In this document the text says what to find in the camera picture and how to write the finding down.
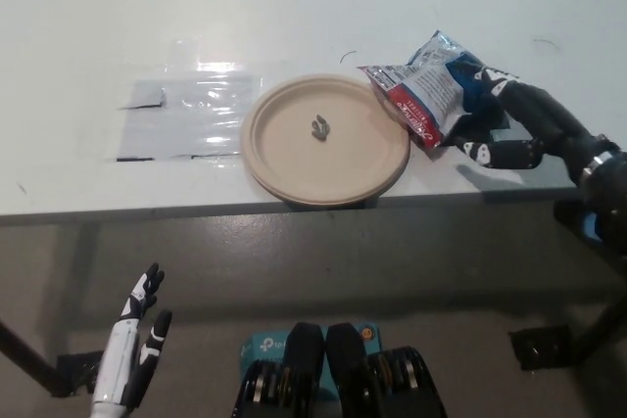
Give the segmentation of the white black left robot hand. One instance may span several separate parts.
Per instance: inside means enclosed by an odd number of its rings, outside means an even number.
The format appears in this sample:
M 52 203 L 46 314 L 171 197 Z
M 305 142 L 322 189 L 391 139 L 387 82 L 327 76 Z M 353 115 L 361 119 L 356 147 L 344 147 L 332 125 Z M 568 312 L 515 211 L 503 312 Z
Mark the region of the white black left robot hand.
M 172 320 L 164 309 L 145 342 L 138 326 L 157 301 L 165 272 L 152 264 L 138 279 L 114 323 L 104 350 L 92 395 L 92 417 L 127 417 L 138 408 L 159 364 Z

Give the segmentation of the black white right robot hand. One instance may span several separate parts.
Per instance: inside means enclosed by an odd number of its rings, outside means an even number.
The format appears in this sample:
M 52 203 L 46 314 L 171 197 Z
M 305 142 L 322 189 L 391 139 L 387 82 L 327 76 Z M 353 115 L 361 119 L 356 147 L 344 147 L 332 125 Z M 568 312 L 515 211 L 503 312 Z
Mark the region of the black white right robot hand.
M 620 147 L 595 136 L 546 90 L 501 70 L 482 67 L 474 74 L 483 95 L 499 105 L 531 135 L 528 140 L 494 142 L 454 139 L 455 146 L 477 164 L 494 169 L 531 169 L 545 155 L 563 160 L 571 180 L 620 153 Z

